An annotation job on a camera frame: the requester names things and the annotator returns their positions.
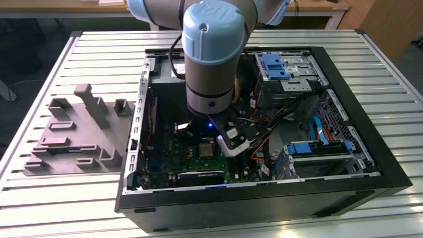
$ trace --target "blue cable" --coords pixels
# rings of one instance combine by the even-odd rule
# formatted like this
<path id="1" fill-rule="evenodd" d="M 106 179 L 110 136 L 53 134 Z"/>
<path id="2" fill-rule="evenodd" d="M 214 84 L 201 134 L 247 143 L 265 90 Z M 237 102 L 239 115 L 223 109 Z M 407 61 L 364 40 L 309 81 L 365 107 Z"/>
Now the blue cable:
<path id="1" fill-rule="evenodd" d="M 311 137 L 311 140 L 316 140 L 316 133 L 315 133 L 315 129 L 313 129 L 315 123 L 316 123 L 316 127 L 317 127 L 319 139 L 321 140 L 324 145 L 328 145 L 329 142 L 324 137 L 323 126 L 321 126 L 321 121 L 320 121 L 319 117 L 311 117 L 311 119 L 309 119 L 309 137 Z"/>

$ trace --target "green circuit board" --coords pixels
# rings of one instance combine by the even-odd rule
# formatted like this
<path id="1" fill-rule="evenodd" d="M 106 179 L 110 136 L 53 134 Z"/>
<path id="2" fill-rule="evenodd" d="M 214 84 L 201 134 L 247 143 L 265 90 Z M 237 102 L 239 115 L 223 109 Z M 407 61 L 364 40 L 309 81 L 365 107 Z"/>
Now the green circuit board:
<path id="1" fill-rule="evenodd" d="M 224 183 L 260 180 L 255 163 L 241 169 L 239 161 L 225 158 L 219 147 L 214 148 L 212 157 L 201 158 L 198 147 L 182 145 L 168 130 L 164 130 L 162 134 L 161 154 L 160 159 L 148 161 L 152 189 L 168 188 L 168 181 L 173 175 L 193 171 L 224 172 Z"/>

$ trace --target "aluminum table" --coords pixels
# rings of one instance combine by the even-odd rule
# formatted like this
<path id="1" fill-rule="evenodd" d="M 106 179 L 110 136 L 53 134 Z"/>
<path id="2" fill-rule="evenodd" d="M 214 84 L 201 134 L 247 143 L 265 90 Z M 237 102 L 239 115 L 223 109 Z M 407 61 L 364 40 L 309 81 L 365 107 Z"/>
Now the aluminum table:
<path id="1" fill-rule="evenodd" d="M 423 236 L 423 97 L 367 35 L 352 30 L 255 31 L 248 46 L 323 46 L 411 177 L 413 186 L 340 217 L 146 234 L 113 212 L 118 173 L 26 177 L 50 115 L 46 104 L 90 83 L 105 102 L 134 100 L 145 49 L 168 48 L 176 31 L 82 32 L 69 38 L 0 162 L 0 238 Z"/>

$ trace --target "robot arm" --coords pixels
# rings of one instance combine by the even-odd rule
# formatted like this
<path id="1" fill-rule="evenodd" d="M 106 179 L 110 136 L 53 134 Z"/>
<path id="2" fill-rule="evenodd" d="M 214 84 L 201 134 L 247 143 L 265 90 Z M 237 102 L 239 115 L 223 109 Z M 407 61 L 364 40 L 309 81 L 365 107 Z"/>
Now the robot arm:
<path id="1" fill-rule="evenodd" d="M 182 29 L 188 108 L 212 119 L 227 157 L 249 146 L 221 116 L 231 105 L 239 57 L 257 22 L 277 25 L 287 5 L 288 0 L 128 0 L 138 20 Z"/>

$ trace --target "wooden desk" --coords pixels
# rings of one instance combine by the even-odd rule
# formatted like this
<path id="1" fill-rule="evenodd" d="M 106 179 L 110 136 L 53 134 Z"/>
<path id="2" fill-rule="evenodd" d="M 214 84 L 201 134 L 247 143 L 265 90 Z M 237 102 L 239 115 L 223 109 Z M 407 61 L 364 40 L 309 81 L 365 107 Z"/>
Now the wooden desk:
<path id="1" fill-rule="evenodd" d="M 299 16 L 329 16 L 325 29 L 336 29 L 344 12 L 349 10 L 345 0 L 331 3 L 325 0 L 297 0 Z M 295 3 L 285 16 L 295 15 Z M 132 17 L 128 6 L 98 7 L 97 2 L 80 0 L 0 0 L 0 18 L 84 18 Z"/>

